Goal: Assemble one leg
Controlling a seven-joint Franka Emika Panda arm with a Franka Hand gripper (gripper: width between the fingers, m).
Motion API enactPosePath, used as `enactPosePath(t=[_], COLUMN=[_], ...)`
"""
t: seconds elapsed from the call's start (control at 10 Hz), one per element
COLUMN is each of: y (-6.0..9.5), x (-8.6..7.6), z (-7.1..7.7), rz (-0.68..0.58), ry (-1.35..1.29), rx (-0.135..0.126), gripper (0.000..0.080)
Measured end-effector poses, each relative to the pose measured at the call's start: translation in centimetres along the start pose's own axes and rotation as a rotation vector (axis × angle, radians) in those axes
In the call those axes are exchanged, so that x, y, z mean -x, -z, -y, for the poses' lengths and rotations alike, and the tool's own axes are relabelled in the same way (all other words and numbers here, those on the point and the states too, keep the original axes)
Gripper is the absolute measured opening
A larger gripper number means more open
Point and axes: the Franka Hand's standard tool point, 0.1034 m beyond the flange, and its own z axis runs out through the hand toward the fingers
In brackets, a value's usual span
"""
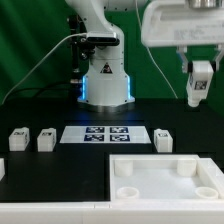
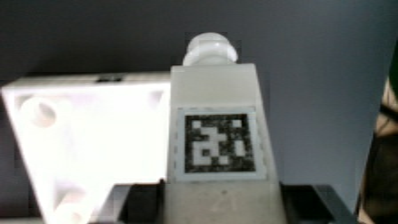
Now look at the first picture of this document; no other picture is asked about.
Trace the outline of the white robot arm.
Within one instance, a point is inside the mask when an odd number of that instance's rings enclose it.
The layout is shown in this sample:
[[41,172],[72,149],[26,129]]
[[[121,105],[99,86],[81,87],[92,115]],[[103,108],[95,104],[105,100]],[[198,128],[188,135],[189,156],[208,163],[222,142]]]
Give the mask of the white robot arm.
[[105,18],[107,11],[144,7],[141,41],[146,47],[175,46],[189,74],[188,105],[208,94],[224,57],[224,0],[65,0],[81,18],[86,32],[81,46],[89,61],[78,102],[99,112],[132,105],[130,77],[124,70],[124,34]]

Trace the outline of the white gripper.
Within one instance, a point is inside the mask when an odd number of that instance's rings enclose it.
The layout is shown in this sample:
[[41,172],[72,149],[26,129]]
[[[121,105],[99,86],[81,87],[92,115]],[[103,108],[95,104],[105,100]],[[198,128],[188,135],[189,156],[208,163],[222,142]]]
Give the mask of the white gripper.
[[147,47],[178,46],[182,72],[188,72],[187,47],[217,45],[212,61],[217,72],[224,57],[224,6],[191,8],[187,0],[154,0],[143,15],[141,41]]

